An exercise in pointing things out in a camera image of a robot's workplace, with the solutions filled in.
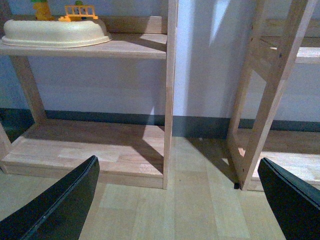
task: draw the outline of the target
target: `wooden shelving unit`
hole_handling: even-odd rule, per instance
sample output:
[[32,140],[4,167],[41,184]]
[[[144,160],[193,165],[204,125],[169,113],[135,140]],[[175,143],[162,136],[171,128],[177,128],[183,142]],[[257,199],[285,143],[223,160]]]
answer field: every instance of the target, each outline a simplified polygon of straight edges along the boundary
[[[267,2],[257,2],[228,147],[242,190],[263,191],[257,166],[264,157],[320,189],[320,133],[270,131],[295,63],[320,64],[320,24],[311,20],[318,0],[293,0],[286,20],[266,20]],[[252,71],[266,86],[253,129],[238,129]]]
[[[0,4],[1,27],[12,15]],[[35,124],[10,143],[0,125],[0,167],[7,174],[61,178],[91,155],[100,162],[99,181],[166,188],[173,123],[174,69],[178,1],[168,0],[168,18],[112,17],[102,20],[112,33],[107,43],[75,48],[8,46],[9,55]],[[136,58],[166,60],[165,126],[47,119],[27,56]]]

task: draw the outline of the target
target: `shelf board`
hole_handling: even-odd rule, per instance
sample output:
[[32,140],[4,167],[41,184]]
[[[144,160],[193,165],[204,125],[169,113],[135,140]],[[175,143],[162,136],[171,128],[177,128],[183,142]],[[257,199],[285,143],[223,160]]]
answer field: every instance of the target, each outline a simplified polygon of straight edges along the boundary
[[111,36],[112,40],[106,43],[69,48],[10,46],[1,41],[0,55],[162,60],[167,57],[165,34],[111,33]]
[[9,174],[61,178],[92,155],[101,182],[162,188],[160,126],[48,119],[14,141],[1,164]]
[[[263,41],[276,48],[281,38],[279,36],[263,36]],[[320,64],[320,37],[305,37],[296,55],[296,64]]]
[[[246,150],[251,129],[238,129],[238,147]],[[320,188],[320,132],[271,130],[260,154],[252,180],[259,182],[258,166],[268,158],[302,180]]]

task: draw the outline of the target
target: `plastic tub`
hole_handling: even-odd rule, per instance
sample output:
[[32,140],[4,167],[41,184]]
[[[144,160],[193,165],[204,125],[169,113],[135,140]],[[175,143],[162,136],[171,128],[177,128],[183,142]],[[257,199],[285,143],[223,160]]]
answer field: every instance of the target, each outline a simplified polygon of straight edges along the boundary
[[101,20],[9,20],[4,24],[4,32],[3,44],[28,47],[74,48],[106,43],[112,39]]

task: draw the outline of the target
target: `baseboard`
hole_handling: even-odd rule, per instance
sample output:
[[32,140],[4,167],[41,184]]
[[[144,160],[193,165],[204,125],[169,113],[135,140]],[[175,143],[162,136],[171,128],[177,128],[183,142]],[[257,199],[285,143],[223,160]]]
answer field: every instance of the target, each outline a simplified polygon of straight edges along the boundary
[[82,112],[82,111],[53,111],[46,110],[48,119],[62,119],[74,121],[90,121],[116,124],[138,124],[138,125],[165,125],[164,115],[148,114],[124,114],[108,112]]
[[[47,110],[46,115],[49,119],[165,125],[164,115],[55,110]],[[25,130],[34,123],[31,112],[28,109],[0,108],[0,117],[3,126],[8,129],[14,126],[15,128]],[[222,117],[173,116],[172,135],[186,138],[225,139],[227,137],[229,122],[229,118]],[[242,119],[239,128],[251,129],[253,125],[253,119]],[[274,120],[271,130],[320,132],[320,122]]]

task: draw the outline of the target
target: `floor plank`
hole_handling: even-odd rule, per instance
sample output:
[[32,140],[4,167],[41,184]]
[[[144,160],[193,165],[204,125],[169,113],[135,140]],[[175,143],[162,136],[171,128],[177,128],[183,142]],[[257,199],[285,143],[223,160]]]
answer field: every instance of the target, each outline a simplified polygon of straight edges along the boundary
[[[80,240],[284,240],[263,192],[234,189],[224,140],[172,139],[167,190],[98,183]],[[0,172],[0,220],[57,180]]]

